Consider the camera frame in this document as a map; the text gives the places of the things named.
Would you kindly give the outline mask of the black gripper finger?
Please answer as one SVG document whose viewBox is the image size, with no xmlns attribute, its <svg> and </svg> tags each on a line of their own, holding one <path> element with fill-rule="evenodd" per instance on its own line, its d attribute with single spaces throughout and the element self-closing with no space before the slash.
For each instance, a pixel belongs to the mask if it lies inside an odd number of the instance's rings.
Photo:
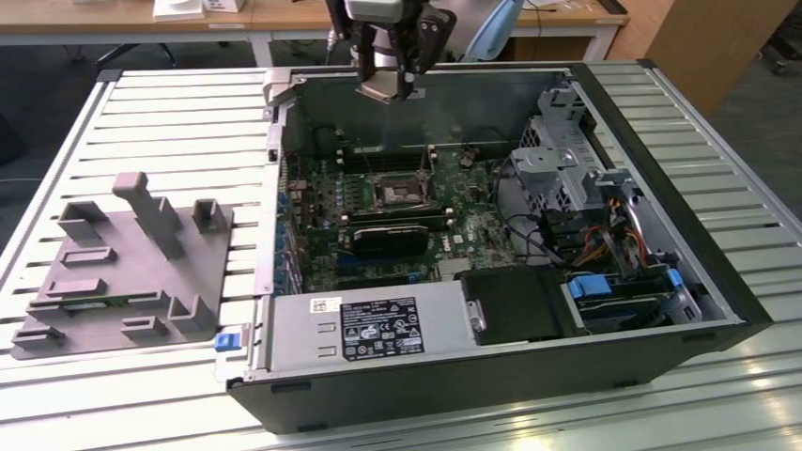
<svg viewBox="0 0 802 451">
<path fill-rule="evenodd" d="M 377 90 L 375 51 L 377 36 L 375 13 L 378 4 L 374 1 L 329 1 L 329 13 L 337 41 L 349 42 L 357 53 L 357 65 L 362 90 Z"/>
<path fill-rule="evenodd" d="M 441 55 L 457 25 L 457 14 L 437 8 L 440 15 L 407 22 L 401 21 L 401 99 L 414 90 L 416 78 L 426 74 L 441 60 Z"/>
</svg>

